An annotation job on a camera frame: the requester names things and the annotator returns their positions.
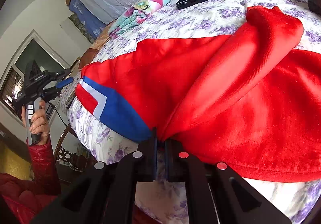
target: finger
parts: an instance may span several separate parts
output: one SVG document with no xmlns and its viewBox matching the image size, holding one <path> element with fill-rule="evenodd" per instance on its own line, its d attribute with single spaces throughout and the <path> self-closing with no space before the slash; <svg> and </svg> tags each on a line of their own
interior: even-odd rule
<svg viewBox="0 0 321 224">
<path fill-rule="evenodd" d="M 21 109 L 21 118 L 22 118 L 23 126 L 26 128 L 26 108 L 24 107 L 24 105 L 22 106 L 22 109 Z"/>
<path fill-rule="evenodd" d="M 38 126 L 37 128 L 33 129 L 33 130 L 31 131 L 31 133 L 32 133 L 32 134 L 39 134 L 39 133 L 44 132 L 44 130 L 45 130 L 45 125 L 40 125 L 40 126 Z"/>
<path fill-rule="evenodd" d="M 33 114 L 33 116 L 31 117 L 31 122 L 36 121 L 36 120 L 37 120 L 38 118 L 40 118 L 40 117 L 46 117 L 46 112 L 45 112 L 44 109 L 39 109 L 39 110 L 37 110 L 37 111 Z"/>
<path fill-rule="evenodd" d="M 36 129 L 33 130 L 33 134 L 39 133 L 48 133 L 49 132 L 49 125 L 40 125 Z"/>
<path fill-rule="evenodd" d="M 42 109 L 44 109 L 46 107 L 46 102 L 44 100 L 41 100 L 39 102 L 39 105 L 41 106 Z"/>
<path fill-rule="evenodd" d="M 33 134 L 33 129 L 36 129 L 38 126 L 45 125 L 46 124 L 46 118 L 45 117 L 39 117 L 37 120 L 33 122 L 33 124 L 30 126 L 30 132 Z"/>
</svg>

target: pink flower print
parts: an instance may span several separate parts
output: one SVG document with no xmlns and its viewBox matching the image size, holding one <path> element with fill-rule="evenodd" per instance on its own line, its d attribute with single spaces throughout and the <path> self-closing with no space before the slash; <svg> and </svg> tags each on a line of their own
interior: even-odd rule
<svg viewBox="0 0 321 224">
<path fill-rule="evenodd" d="M 134 8 L 144 12 L 146 15 L 150 15 L 162 8 L 162 6 L 163 0 L 140 0 L 134 5 Z"/>
<path fill-rule="evenodd" d="M 129 18 L 132 13 L 134 12 L 134 6 L 131 6 L 125 13 L 124 13 L 124 17 L 125 18 Z"/>
<path fill-rule="evenodd" d="M 142 24 L 146 19 L 147 19 L 147 17 L 141 18 L 140 16 L 137 16 L 137 17 L 136 17 L 136 22 L 137 22 L 138 24 Z"/>
</svg>

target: red jacket sleeve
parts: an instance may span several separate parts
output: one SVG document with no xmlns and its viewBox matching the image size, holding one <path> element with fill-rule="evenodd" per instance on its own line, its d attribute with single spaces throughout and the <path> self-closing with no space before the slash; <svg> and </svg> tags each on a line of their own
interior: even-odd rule
<svg viewBox="0 0 321 224">
<path fill-rule="evenodd" d="M 35 178 L 34 181 L 20 181 L 20 186 L 24 190 L 32 191 L 34 194 L 60 194 L 61 187 L 50 138 L 48 138 L 45 145 L 33 145 L 28 148 Z"/>
</svg>

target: white stripe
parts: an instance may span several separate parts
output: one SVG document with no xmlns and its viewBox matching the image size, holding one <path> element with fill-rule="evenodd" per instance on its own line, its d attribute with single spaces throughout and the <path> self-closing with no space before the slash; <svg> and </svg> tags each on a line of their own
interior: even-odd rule
<svg viewBox="0 0 321 224">
<path fill-rule="evenodd" d="M 97 106 L 94 110 L 94 117 L 96 117 L 98 120 L 100 119 L 100 116 L 102 115 L 102 111 L 105 107 L 107 97 L 103 94 L 99 93 L 97 90 L 92 88 L 90 85 L 88 85 L 86 82 L 84 82 L 82 79 L 79 82 L 83 89 L 85 89 L 97 102 Z"/>
</svg>

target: red puffer jacket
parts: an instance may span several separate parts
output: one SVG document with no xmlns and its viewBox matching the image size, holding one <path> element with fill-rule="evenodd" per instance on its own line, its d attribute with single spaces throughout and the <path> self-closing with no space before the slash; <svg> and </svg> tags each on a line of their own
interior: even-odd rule
<svg viewBox="0 0 321 224">
<path fill-rule="evenodd" d="M 61 193 L 50 138 L 45 145 L 29 147 L 29 152 L 34 181 L 0 173 L 0 194 L 21 224 L 29 224 L 34 215 Z"/>
</svg>

